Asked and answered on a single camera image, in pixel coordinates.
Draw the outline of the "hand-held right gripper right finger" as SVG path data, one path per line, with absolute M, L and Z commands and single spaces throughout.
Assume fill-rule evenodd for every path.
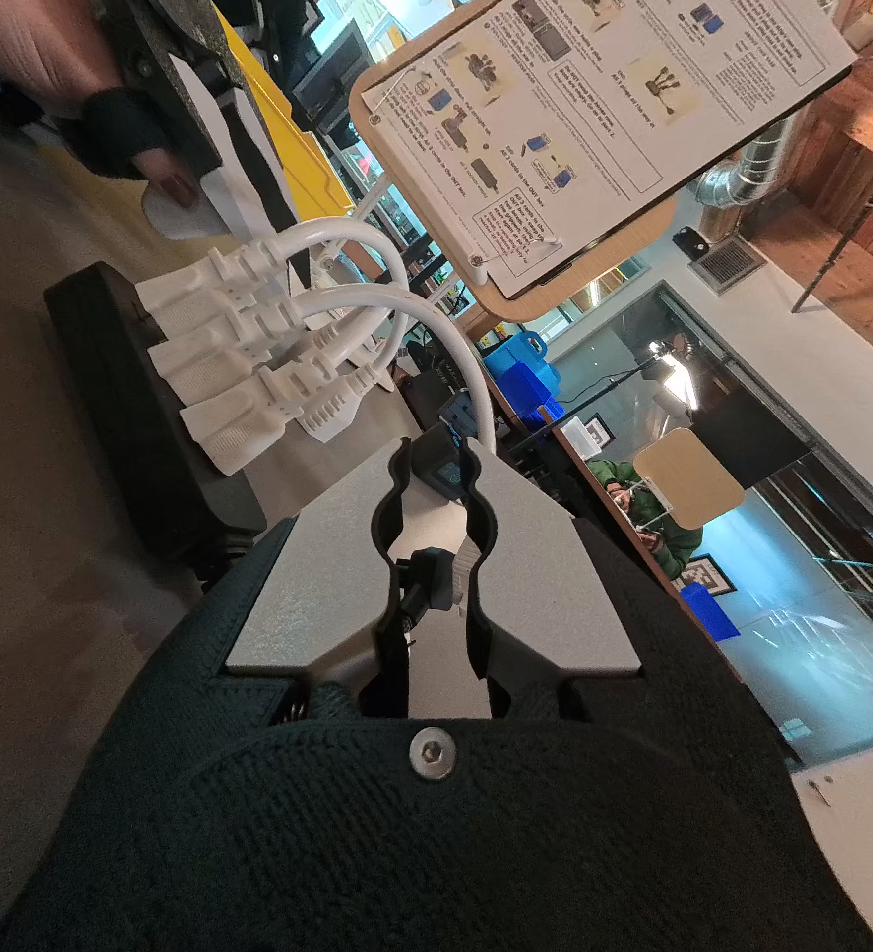
M 641 663 L 571 514 L 475 439 L 465 445 L 467 652 L 486 681 L 636 676 Z

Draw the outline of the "black computer monitor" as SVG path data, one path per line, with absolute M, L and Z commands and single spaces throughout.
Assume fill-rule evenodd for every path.
M 295 82 L 288 93 L 296 123 L 305 132 L 331 136 L 350 123 L 350 95 L 373 58 L 357 22 L 352 19 L 328 49 Z

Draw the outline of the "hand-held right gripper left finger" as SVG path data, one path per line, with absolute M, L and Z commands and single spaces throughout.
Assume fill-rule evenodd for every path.
M 226 661 L 230 674 L 371 681 L 398 605 L 411 440 L 391 441 L 305 506 Z

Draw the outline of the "metal vent grille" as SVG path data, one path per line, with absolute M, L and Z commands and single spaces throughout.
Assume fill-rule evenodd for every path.
M 712 244 L 688 268 L 716 296 L 723 296 L 767 264 L 767 259 L 738 235 Z

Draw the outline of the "black framed marker sign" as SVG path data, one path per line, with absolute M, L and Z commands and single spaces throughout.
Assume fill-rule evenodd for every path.
M 716 560 L 709 554 L 697 554 L 690 559 L 681 573 L 673 580 L 676 589 L 684 589 L 688 585 L 702 586 L 712 597 L 721 597 L 738 591 Z

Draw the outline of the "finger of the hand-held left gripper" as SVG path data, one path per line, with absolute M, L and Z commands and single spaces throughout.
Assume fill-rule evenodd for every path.
M 262 117 L 246 91 L 227 91 L 217 104 L 242 171 L 276 233 L 299 223 L 290 185 Z
M 192 169 L 228 231 L 241 242 L 248 242 L 260 231 L 260 198 L 240 162 L 215 97 L 193 70 L 179 70 L 178 75 L 214 152 L 206 171 L 201 172 L 196 162 L 192 162 Z

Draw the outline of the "studio light on stand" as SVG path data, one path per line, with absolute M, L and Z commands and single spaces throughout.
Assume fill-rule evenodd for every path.
M 676 354 L 652 361 L 612 392 L 580 407 L 651 355 L 649 348 L 633 353 L 604 327 L 555 363 L 561 375 L 562 410 L 573 412 L 580 422 L 599 420 L 610 436 L 600 451 L 603 457 L 630 459 L 671 430 L 691 424 L 696 388 L 686 360 Z

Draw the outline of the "yellow plastic bin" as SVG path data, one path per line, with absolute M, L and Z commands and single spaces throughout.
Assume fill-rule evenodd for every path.
M 229 49 L 240 64 L 252 101 L 276 149 L 300 220 L 348 215 L 355 204 L 317 138 L 294 123 L 289 100 L 227 20 L 225 8 L 220 2 L 215 2 L 215 7 Z

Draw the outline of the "silver air duct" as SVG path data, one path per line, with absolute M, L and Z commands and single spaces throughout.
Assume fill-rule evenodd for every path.
M 783 172 L 800 123 L 800 113 L 777 120 L 743 146 L 736 157 L 723 159 L 691 184 L 695 199 L 707 208 L 752 205 L 772 192 Z

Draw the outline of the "stack of blue bins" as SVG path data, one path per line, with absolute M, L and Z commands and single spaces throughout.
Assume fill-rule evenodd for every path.
M 483 363 L 516 417 L 530 430 L 545 422 L 539 408 L 558 420 L 564 411 L 560 403 L 561 374 L 548 361 L 548 347 L 533 330 L 508 337 L 483 354 Z

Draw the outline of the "blue plastic bin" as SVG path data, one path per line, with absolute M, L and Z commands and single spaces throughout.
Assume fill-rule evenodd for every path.
M 681 598 L 715 643 L 740 636 L 740 630 L 701 583 L 692 582 L 683 586 Z

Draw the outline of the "small wooden board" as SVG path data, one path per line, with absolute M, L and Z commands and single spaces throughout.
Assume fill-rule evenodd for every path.
M 702 529 L 745 500 L 744 488 L 691 429 L 665 434 L 637 453 L 632 465 L 684 530 Z

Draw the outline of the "black power strip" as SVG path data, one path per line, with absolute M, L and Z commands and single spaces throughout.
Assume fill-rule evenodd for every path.
M 43 296 L 136 535 L 209 591 L 266 530 L 250 483 L 219 472 L 189 436 L 149 357 L 161 335 L 132 281 L 98 261 Z

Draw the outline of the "black battery charger case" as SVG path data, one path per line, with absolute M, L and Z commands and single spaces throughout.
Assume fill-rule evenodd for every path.
M 461 469 L 461 446 L 465 437 L 439 422 L 411 444 L 411 470 L 420 482 L 445 501 L 465 506 L 468 502 Z
M 437 418 L 447 428 L 456 445 L 471 438 L 478 438 L 476 410 L 466 388 L 454 392 L 440 407 Z

